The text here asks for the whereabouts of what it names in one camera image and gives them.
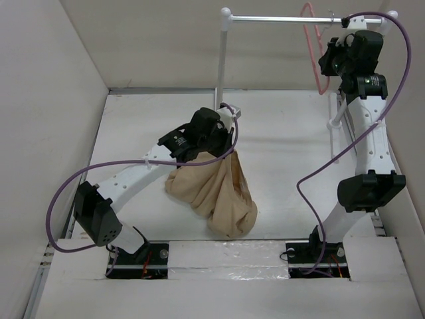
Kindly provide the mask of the pink clothes hanger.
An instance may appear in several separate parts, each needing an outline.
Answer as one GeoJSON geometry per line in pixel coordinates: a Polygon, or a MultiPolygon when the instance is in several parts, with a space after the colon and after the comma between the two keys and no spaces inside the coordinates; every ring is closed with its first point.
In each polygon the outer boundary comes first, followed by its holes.
{"type": "MultiPolygon", "coordinates": [[[[315,17],[313,5],[310,2],[304,3],[304,5],[303,5],[303,7],[300,11],[300,17],[303,17],[303,15],[306,11],[309,12],[309,16],[311,18],[315,17]]],[[[316,38],[316,41],[317,41],[319,52],[321,54],[323,54],[324,48],[323,48],[323,42],[322,42],[322,39],[321,39],[322,32],[319,30],[317,25],[314,25],[313,30],[315,32],[315,38],[316,38]]],[[[307,42],[307,48],[308,48],[308,52],[309,52],[309,56],[310,56],[310,61],[311,61],[311,66],[312,66],[312,71],[313,71],[317,91],[318,91],[319,95],[324,95],[329,89],[330,79],[329,79],[328,76],[326,76],[324,85],[323,86],[321,85],[322,75],[319,73],[318,62],[315,58],[313,43],[312,43],[312,39],[311,39],[307,25],[303,25],[303,31],[304,31],[305,39],[306,39],[306,42],[307,42]]]]}

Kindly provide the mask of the beige t shirt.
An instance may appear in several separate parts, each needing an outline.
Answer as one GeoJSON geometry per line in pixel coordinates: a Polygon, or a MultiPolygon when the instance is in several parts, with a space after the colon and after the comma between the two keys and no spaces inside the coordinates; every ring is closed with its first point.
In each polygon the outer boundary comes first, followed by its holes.
{"type": "Polygon", "coordinates": [[[208,165],[173,170],[165,181],[165,191],[188,203],[220,237],[241,238],[255,225],[258,208],[236,151],[208,165]]]}

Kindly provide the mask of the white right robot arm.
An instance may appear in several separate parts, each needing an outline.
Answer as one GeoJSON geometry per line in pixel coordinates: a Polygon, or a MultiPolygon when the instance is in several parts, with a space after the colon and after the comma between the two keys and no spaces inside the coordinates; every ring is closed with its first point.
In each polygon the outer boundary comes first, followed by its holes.
{"type": "Polygon", "coordinates": [[[337,204],[309,236],[307,254],[322,261],[343,241],[352,226],[365,215],[385,206],[405,185],[392,162],[385,120],[388,90],[386,78],[376,73],[383,47],[380,33],[360,30],[344,40],[333,38],[320,58],[321,73],[339,76],[345,104],[351,115],[358,144],[353,177],[339,182],[337,204]]]}

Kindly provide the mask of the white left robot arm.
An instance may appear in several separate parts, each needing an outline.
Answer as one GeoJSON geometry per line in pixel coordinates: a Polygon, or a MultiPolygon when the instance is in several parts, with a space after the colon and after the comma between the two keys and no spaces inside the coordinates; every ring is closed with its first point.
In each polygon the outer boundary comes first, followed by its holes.
{"type": "Polygon", "coordinates": [[[240,109],[221,103],[218,110],[200,108],[191,121],[171,130],[140,159],[96,185],[82,183],[76,192],[74,218],[98,247],[111,245],[133,263],[142,263],[149,241],[118,219],[124,205],[148,185],[182,166],[197,166],[202,152],[211,163],[230,154],[237,141],[240,109]]]}

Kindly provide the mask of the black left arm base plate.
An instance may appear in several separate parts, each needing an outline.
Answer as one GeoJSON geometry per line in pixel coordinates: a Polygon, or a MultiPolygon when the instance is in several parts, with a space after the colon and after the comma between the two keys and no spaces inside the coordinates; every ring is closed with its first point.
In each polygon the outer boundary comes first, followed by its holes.
{"type": "Polygon", "coordinates": [[[118,280],[162,280],[168,279],[169,242],[152,242],[147,254],[136,261],[123,249],[108,248],[109,259],[106,268],[108,279],[118,280]]]}

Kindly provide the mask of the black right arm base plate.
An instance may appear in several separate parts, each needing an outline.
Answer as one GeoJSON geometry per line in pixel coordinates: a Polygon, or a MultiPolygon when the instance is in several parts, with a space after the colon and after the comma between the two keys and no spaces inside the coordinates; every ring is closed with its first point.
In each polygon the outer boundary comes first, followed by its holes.
{"type": "Polygon", "coordinates": [[[323,243],[316,226],[308,240],[287,241],[280,259],[288,263],[290,278],[350,278],[342,242],[323,243]]]}

